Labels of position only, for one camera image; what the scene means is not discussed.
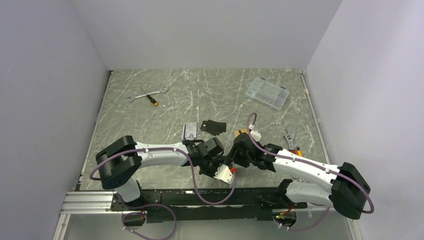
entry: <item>gray marble surface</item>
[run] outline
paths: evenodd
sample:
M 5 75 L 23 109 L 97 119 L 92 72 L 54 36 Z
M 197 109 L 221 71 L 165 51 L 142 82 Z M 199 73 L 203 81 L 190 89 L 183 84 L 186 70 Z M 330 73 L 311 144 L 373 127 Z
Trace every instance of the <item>gray marble surface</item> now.
M 246 91 L 255 77 L 261 77 L 290 91 L 281 110 L 248 99 Z M 158 106 L 145 97 L 128 102 L 126 97 L 168 86 L 167 93 L 153 95 Z M 89 179 L 96 166 L 95 155 L 125 135 L 146 144 L 173 144 L 181 141 L 183 124 L 204 120 L 227 123 L 218 138 L 227 154 L 234 131 L 244 128 L 248 114 L 257 112 L 255 129 L 262 144 L 288 148 L 286 128 L 296 130 L 296 139 L 306 158 L 325 163 L 311 109 L 296 69 L 129 69 L 115 70 L 110 78 L 104 106 L 89 150 L 81 190 L 101 190 L 99 181 Z M 200 139 L 213 136 L 199 131 Z M 238 188 L 277 187 L 291 175 L 259 170 L 255 166 L 237 168 Z M 190 167 L 152 166 L 134 174 L 144 189 L 193 188 Z M 216 179 L 196 173 L 200 188 L 228 188 Z

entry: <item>wrench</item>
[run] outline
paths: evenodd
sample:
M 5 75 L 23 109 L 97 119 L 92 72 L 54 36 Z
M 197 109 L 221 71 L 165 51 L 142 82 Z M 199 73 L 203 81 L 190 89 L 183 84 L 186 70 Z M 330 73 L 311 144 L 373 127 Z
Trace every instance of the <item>wrench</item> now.
M 167 86 L 162 86 L 158 90 L 151 91 L 151 92 L 145 92 L 145 93 L 142 93 L 142 94 L 129 95 L 126 98 L 128 99 L 128 102 L 132 102 L 132 101 L 134 101 L 134 100 L 136 100 L 138 98 L 142 98 L 142 97 L 145 97 L 147 95 L 164 94 L 166 92 L 168 92 L 168 87 Z
M 295 144 L 293 143 L 293 139 L 295 139 L 295 136 L 296 136 L 295 129 L 289 126 L 287 128 L 287 134 L 285 134 L 284 137 L 288 142 L 288 150 L 294 154 L 296 154 Z

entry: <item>robotic arm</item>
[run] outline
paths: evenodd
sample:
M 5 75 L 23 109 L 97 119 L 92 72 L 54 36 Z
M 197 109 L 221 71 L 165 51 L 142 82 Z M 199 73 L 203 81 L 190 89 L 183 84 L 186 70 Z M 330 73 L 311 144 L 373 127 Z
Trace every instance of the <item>robotic arm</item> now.
M 339 167 L 324 164 L 294 155 L 280 146 L 270 143 L 261 146 L 259 142 L 255 141 L 257 145 L 268 152 L 286 158 L 266 154 L 254 145 L 247 133 L 241 133 L 233 143 L 229 154 L 224 156 L 223 145 L 216 137 L 208 141 L 184 140 L 169 145 L 153 145 L 135 142 L 132 136 L 123 136 L 100 151 L 96 155 L 96 162 L 99 166 L 102 165 L 99 168 L 102 187 L 105 190 L 115 189 L 123 201 L 131 207 L 144 204 L 142 188 L 132 178 L 138 169 L 161 165 L 190 166 L 187 155 L 194 167 L 199 166 L 200 174 L 229 185 L 233 183 L 235 177 L 231 171 L 233 163 L 245 168 L 252 164 L 261 170 L 298 176 L 310 183 L 284 179 L 275 193 L 276 198 L 290 205 L 306 202 L 331 206 L 345 217 L 360 218 L 366 203 L 365 196 L 356 186 L 331 173 L 343 173 L 349 176 L 369 193 L 370 187 L 353 165 L 344 163 Z M 122 156 L 118 156 L 106 162 L 107 159 L 123 152 L 129 152 L 123 154 L 127 157 L 126 160 Z M 305 164 L 301 160 L 320 165 L 326 171 Z

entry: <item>black plastic part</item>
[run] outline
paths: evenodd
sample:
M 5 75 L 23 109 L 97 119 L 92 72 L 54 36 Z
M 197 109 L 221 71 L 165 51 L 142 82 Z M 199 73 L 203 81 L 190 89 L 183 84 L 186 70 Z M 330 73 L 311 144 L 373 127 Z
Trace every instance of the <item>black plastic part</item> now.
M 286 207 L 290 207 L 293 204 L 293 202 L 286 196 L 287 188 L 292 182 L 293 182 L 292 179 L 283 179 L 278 185 L 278 189 L 275 193 L 275 198 L 278 200 L 278 202 L 286 203 L 287 204 Z
M 183 140 L 190 156 L 193 166 L 199 166 L 199 174 L 203 174 L 213 178 L 220 165 L 224 162 L 225 157 L 219 154 L 224 151 L 224 147 L 220 140 L 213 137 L 205 142 L 197 142 L 195 140 Z M 187 161 L 182 166 L 190 166 Z
M 122 202 L 120 201 L 120 199 L 118 198 L 118 196 L 116 194 L 113 195 L 112 198 L 112 204 L 110 205 L 110 210 L 113 212 L 126 212 L 126 211 L 141 211 L 141 210 L 147 210 L 147 211 L 157 211 L 159 210 L 160 207 L 158 206 L 149 206 L 149 207 L 145 207 L 143 209 L 138 208 L 138 209 L 133 209 L 133 208 L 137 208 L 143 205 L 147 205 L 147 204 L 161 204 L 161 193 L 159 191 L 155 191 L 155 190 L 143 190 L 143 196 L 142 198 L 136 199 L 134 201 L 131 202 L 127 202 L 125 203 L 127 206 L 130 206 L 132 208 L 128 208 L 126 206 L 124 206 L 122 204 Z
M 273 154 L 277 154 L 279 151 L 283 150 L 281 146 L 277 146 L 271 143 L 268 143 L 263 148 Z M 252 164 L 256 166 L 257 168 L 259 168 L 260 170 L 270 170 L 275 172 L 276 170 L 274 169 L 274 164 L 273 164 L 275 161 L 276 161 L 275 156 L 266 154 L 264 152 L 260 152 L 260 154 L 257 155 L 257 157 L 254 159 Z
M 269 152 L 277 154 L 280 150 L 283 150 L 281 146 L 274 144 L 267 144 L 263 147 Z M 258 167 L 261 170 L 270 170 L 275 172 L 274 162 L 276 161 L 275 157 L 269 154 L 265 154 L 260 151 L 249 138 L 249 135 L 245 132 L 240 133 L 233 142 L 231 151 L 229 152 L 226 161 L 226 165 L 231 165 L 235 163 L 242 167 L 249 167 L 250 164 Z
M 350 163 L 343 163 L 339 168 L 340 173 L 353 179 L 369 194 L 370 186 L 356 169 Z M 341 215 L 357 220 L 361 217 L 367 199 L 364 194 L 352 183 L 342 177 L 337 177 L 332 184 L 331 198 L 334 209 Z
M 203 121 L 200 130 L 216 136 L 227 131 L 227 123 L 212 120 Z
M 123 136 L 97 153 L 95 161 L 99 165 L 117 153 L 135 148 L 136 142 L 133 137 L 129 135 Z M 142 165 L 142 157 L 138 156 L 136 152 L 125 154 L 125 156 L 128 157 L 126 160 L 123 160 L 122 157 L 117 157 L 99 169 L 103 189 L 110 190 L 122 186 Z
M 146 219 L 140 215 L 128 215 L 123 220 L 123 224 L 127 227 L 143 226 L 145 222 L 146 222 Z

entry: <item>screwdriver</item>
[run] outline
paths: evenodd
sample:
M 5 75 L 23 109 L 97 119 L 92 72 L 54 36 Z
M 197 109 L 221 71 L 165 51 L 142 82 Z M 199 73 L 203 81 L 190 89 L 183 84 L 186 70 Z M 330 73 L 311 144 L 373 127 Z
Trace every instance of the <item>screwdriver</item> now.
M 301 152 L 301 148 L 299 147 L 298 141 L 296 141 L 296 145 L 297 145 L 297 147 L 296 147 L 297 155 L 300 156 L 300 157 L 303 157 L 302 152 Z
M 151 104 L 153 104 L 153 106 L 157 106 L 158 102 L 153 97 L 151 97 L 149 94 L 147 94 L 147 92 L 142 87 L 140 87 L 140 88 L 143 91 L 143 93 L 146 94 L 146 97 L 150 100 Z

